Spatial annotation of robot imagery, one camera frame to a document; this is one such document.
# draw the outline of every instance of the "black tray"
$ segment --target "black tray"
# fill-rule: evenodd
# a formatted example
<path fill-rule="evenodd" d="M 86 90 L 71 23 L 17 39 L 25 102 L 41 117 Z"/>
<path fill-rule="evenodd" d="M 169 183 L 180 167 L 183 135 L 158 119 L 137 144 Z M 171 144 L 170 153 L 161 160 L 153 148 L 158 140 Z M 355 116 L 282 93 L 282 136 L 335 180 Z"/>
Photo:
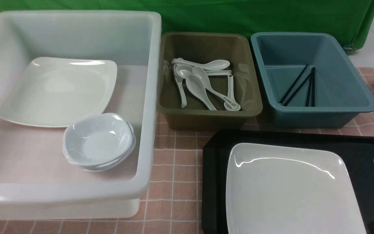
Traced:
<path fill-rule="evenodd" d="M 202 229 L 227 234 L 226 172 L 230 151 L 242 142 L 327 150 L 349 172 L 363 221 L 374 223 L 374 137 L 221 130 L 203 148 Z"/>

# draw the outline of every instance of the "white ceramic spoon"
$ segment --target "white ceramic spoon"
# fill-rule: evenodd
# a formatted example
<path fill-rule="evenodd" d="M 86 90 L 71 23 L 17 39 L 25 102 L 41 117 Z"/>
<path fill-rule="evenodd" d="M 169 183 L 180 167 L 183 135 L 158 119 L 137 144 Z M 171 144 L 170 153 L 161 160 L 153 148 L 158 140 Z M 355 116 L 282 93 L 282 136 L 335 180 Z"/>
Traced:
<path fill-rule="evenodd" d="M 193 67 L 189 65 L 177 65 L 175 72 L 181 76 L 182 78 L 186 79 L 188 75 L 193 74 Z M 221 75 L 232 75 L 231 70 L 222 70 L 222 71 L 205 71 L 208 76 L 221 76 Z"/>
<path fill-rule="evenodd" d="M 176 69 L 177 69 L 176 67 L 177 65 L 174 65 L 173 76 L 174 76 L 175 83 L 177 84 L 178 91 L 180 92 L 181 108 L 185 108 L 187 106 L 187 99 L 186 99 L 186 94 L 184 93 L 184 89 L 183 89 L 183 77 L 180 77 L 176 73 Z"/>
<path fill-rule="evenodd" d="M 240 105 L 236 102 L 233 101 L 232 99 L 226 97 L 225 95 L 216 92 L 213 88 L 212 85 L 210 84 L 209 76 L 205 73 L 205 71 L 202 68 L 199 67 L 194 67 L 193 68 L 193 74 L 200 78 L 200 80 L 203 83 L 203 86 L 211 93 L 213 93 L 215 96 L 221 98 L 225 103 L 227 103 L 227 106 L 229 107 L 229 111 L 239 111 L 240 110 Z"/>
<path fill-rule="evenodd" d="M 230 62 L 227 61 L 227 60 L 223 60 L 223 59 L 214 60 L 214 61 L 208 62 L 206 64 L 190 62 L 190 61 L 187 61 L 187 60 L 184 60 L 184 59 L 173 59 L 172 64 L 176 64 L 176 63 L 184 64 L 184 65 L 190 65 L 190 66 L 193 66 L 193 67 L 201 67 L 201 68 L 203 68 L 204 70 L 207 70 L 207 71 L 219 71 L 219 70 L 226 69 L 227 67 L 230 66 Z"/>
<path fill-rule="evenodd" d="M 209 100 L 209 97 L 206 93 L 206 88 L 203 86 L 200 78 L 191 74 L 186 79 L 187 89 L 193 94 L 196 98 L 202 101 L 206 107 L 211 111 L 217 111 L 212 102 Z"/>
<path fill-rule="evenodd" d="M 177 73 L 178 76 L 186 79 L 187 76 L 193 74 L 193 67 L 189 65 L 178 65 L 175 73 Z M 205 73 L 208 76 L 220 76 L 220 75 L 226 75 L 227 76 L 227 82 L 228 82 L 228 91 L 227 91 L 227 97 L 232 99 L 233 101 L 235 100 L 234 92 L 233 92 L 233 75 L 232 71 L 230 70 L 223 70 L 223 71 L 205 71 Z M 224 103 L 224 108 L 226 111 L 234 111 L 232 110 L 229 105 L 225 102 Z"/>

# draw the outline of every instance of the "brown plastic tub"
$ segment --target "brown plastic tub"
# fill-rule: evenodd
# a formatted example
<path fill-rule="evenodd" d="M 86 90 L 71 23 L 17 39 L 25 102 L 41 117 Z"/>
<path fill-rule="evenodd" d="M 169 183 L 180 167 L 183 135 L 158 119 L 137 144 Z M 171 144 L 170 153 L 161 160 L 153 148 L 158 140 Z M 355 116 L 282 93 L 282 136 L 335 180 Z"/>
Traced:
<path fill-rule="evenodd" d="M 187 107 L 181 108 L 181 98 L 172 74 L 171 61 L 183 58 L 207 63 L 226 59 L 231 63 L 234 77 L 235 100 L 241 111 L 226 111 L 223 101 L 208 93 L 217 111 L 210 111 L 194 97 L 184 83 Z M 161 37 L 160 66 L 158 71 L 157 110 L 165 115 L 174 130 L 238 129 L 246 119 L 262 111 L 261 92 L 255 72 L 248 40 L 237 34 L 203 32 L 169 32 Z M 227 95 L 227 76 L 211 77 L 214 90 Z"/>

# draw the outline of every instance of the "white square plate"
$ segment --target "white square plate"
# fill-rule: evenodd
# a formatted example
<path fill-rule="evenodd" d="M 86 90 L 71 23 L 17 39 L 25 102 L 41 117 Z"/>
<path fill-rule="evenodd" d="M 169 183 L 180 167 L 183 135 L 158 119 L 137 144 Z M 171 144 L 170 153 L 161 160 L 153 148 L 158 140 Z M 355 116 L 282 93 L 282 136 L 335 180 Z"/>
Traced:
<path fill-rule="evenodd" d="M 116 82 L 108 60 L 36 58 L 0 107 L 0 117 L 28 126 L 67 127 L 105 111 Z"/>
<path fill-rule="evenodd" d="M 226 180 L 230 234 L 365 234 L 341 158 L 328 151 L 241 143 Z"/>

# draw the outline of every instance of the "stack of white bowls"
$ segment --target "stack of white bowls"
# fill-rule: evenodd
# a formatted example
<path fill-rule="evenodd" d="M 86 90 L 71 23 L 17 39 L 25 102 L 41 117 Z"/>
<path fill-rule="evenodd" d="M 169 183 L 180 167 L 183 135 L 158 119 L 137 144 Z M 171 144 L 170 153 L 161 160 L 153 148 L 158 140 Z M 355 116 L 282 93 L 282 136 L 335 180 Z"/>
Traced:
<path fill-rule="evenodd" d="M 125 160 L 135 144 L 133 127 L 121 116 L 105 113 L 67 127 L 63 154 L 85 171 L 103 172 Z"/>

